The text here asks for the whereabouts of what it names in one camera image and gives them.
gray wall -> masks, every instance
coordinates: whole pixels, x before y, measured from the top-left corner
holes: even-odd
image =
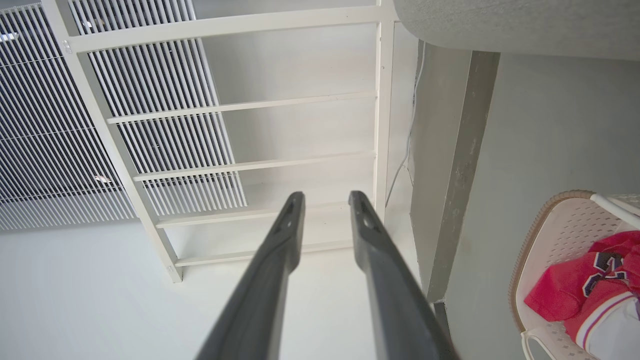
[[[516,257],[565,190],[640,192],[640,63],[503,54],[445,303],[462,359],[523,359]]]
[[[454,49],[640,60],[634,0],[394,0],[420,39]]]
[[[422,287],[444,298],[493,93],[499,53],[427,45],[412,133],[411,218]]]
[[[449,187],[472,51],[427,45],[412,132],[411,219],[424,293],[428,292]]]

shelf frame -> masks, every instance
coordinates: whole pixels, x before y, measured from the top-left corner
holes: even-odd
[[[378,3],[372,6],[218,17],[106,31],[103,33],[94,33],[89,35],[80,35],[78,33],[70,8],[65,0],[42,0],[42,6],[47,15],[49,26],[51,27],[51,30],[56,37],[56,41],[64,55],[69,72],[76,83],[76,87],[79,90],[89,116],[92,118],[96,132],[100,136],[107,154],[109,155],[118,177],[120,178],[122,187],[127,192],[129,199],[131,200],[131,204],[140,218],[140,221],[143,224],[152,245],[154,246],[158,258],[162,262],[165,271],[173,282],[182,281],[182,269],[185,266],[248,259],[252,256],[253,252],[222,254],[206,258],[179,259],[176,256],[176,253],[164,230],[168,223],[158,219],[151,202],[145,193],[142,181],[147,179],[190,176],[200,173],[210,174],[212,172],[215,173],[223,171],[240,171],[248,170],[250,168],[293,166],[345,158],[372,156],[374,157],[374,207],[379,218],[384,221],[385,197],[387,195],[388,141],[391,111],[394,30],[395,24],[398,21],[397,14],[391,0],[378,0]],[[113,117],[109,111],[98,79],[96,78],[91,63],[86,55],[92,51],[152,42],[180,40],[185,38],[353,24],[377,24],[376,85],[375,90],[372,92],[330,94],[318,97],[246,102],[242,104],[224,104],[204,108],[162,111],[158,113],[131,115],[127,117]],[[208,112],[268,108],[273,106],[305,104],[321,101],[360,99],[366,97],[375,98],[373,152],[366,153],[319,156],[302,160],[256,161],[253,163],[222,165],[220,167],[139,174],[127,151],[122,135],[117,128],[117,124],[122,122],[142,121]],[[265,214],[254,214],[254,217],[264,217],[263,215]],[[215,218],[215,221],[211,222],[233,221],[242,217],[246,218],[246,211],[238,212],[237,216],[220,215],[218,218]],[[198,222],[197,220],[188,219],[189,218],[185,219],[185,222]],[[308,244],[303,246],[302,251],[306,252],[305,249],[307,251],[341,249],[349,246],[348,244],[351,244],[350,240],[330,241],[325,245]]]

basket rim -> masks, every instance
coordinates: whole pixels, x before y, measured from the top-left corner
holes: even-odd
[[[520,249],[520,254],[518,255],[518,260],[516,261],[516,265],[513,269],[513,273],[511,275],[511,283],[509,284],[509,305],[511,307],[511,316],[513,317],[513,321],[516,323],[516,326],[520,330],[520,333],[525,332],[527,329],[524,327],[522,323],[522,319],[518,314],[518,308],[516,306],[516,289],[518,288],[518,283],[520,282],[520,276],[522,274],[522,270],[524,269],[524,264],[529,256],[529,252],[531,251],[531,247],[533,246],[534,241],[538,237],[538,233],[542,228],[542,225],[545,223],[545,220],[551,213],[551,211],[561,202],[569,199],[590,199],[595,192],[589,190],[570,190],[567,192],[561,192],[551,199],[549,199],[536,215],[536,219],[531,224],[529,228],[529,232],[525,237],[525,241],[522,244],[522,248]]]

metal grille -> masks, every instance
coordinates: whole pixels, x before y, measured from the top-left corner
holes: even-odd
[[[134,217],[40,5],[0,10],[0,230]]]
[[[80,34],[195,20],[190,0],[70,0]],[[218,105],[202,39],[90,53],[114,117]],[[118,125],[140,174],[235,163],[221,113]],[[145,181],[158,215],[246,206],[237,172]]]

white wall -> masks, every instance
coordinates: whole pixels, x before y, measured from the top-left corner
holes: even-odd
[[[223,100],[229,102],[268,98],[263,95],[272,95],[275,99],[313,95],[303,91],[323,95],[328,91],[372,90],[373,30],[371,26],[325,29],[321,33],[326,36],[320,39],[311,30],[302,31],[298,38],[289,40],[291,49],[308,44],[300,48],[301,53],[307,54],[306,58],[296,58],[290,53],[271,57],[269,52],[273,49],[261,46],[261,41],[278,45],[274,40],[277,37],[269,38],[276,33],[244,37],[247,40],[238,42],[226,40],[228,45],[239,49],[236,57],[225,60],[217,57],[221,54],[212,54],[210,60],[214,62],[220,90],[226,84],[229,94],[233,94],[231,90],[236,86],[235,97],[221,94]],[[245,62],[246,67],[232,68],[225,79],[225,71],[217,69],[215,64],[246,61],[243,51],[249,50],[257,51],[253,59],[259,71],[252,72],[253,63]],[[398,24],[389,177],[393,176],[404,153],[416,59],[417,39]],[[305,82],[292,68],[303,60],[317,65],[315,70],[313,67],[299,69],[302,75],[315,71],[310,82]],[[269,61],[279,66],[278,72],[265,73]],[[341,68],[333,70],[333,65],[328,64]],[[357,78],[365,74],[363,69],[371,73]],[[258,81],[256,74],[262,74]],[[288,78],[287,74],[296,76]],[[284,81],[276,87],[278,92],[269,90],[273,88],[268,85],[296,77],[303,84],[299,88],[291,87],[295,81]],[[333,81],[340,78],[345,81],[343,85]],[[332,81],[324,87],[322,81],[326,79]],[[262,92],[244,93],[242,90],[247,88],[262,89]],[[251,156],[295,155],[310,150],[314,154],[333,153],[365,146],[372,149],[372,106],[372,101],[310,104],[252,115],[242,115],[239,111],[239,115],[229,114],[226,119],[238,160],[248,160]],[[324,142],[331,133],[339,136]],[[259,151],[243,154],[241,147]],[[293,168],[254,172],[244,174],[243,180],[247,187],[262,187],[263,193],[270,194],[291,192],[301,186],[309,192],[308,203],[333,201],[332,197],[346,200],[353,186],[364,190],[370,186],[371,165],[371,161],[361,161],[318,165],[295,174],[289,172]],[[283,186],[282,181],[288,176],[295,180]],[[386,225],[410,270],[417,276],[408,216],[411,190],[405,170],[389,204]],[[272,195],[268,199],[253,199],[259,204],[284,200]],[[316,226],[317,231],[308,234],[305,241],[348,239],[348,218],[340,214],[325,214],[309,220],[309,227]],[[249,225],[234,222],[175,229],[171,236],[180,255],[202,256],[254,249],[268,227],[269,221]],[[246,261],[239,261],[190,267],[183,283],[172,284],[143,229],[135,223],[4,234],[0,236],[0,258],[0,270],[4,273],[0,277],[0,358],[3,359],[192,358],[247,265]],[[289,283],[281,358],[372,359],[371,326],[365,278],[355,265],[353,251],[304,254]]]
[[[639,81],[637,62],[502,54],[445,299],[462,359],[524,358],[508,288],[549,198],[640,192]]]

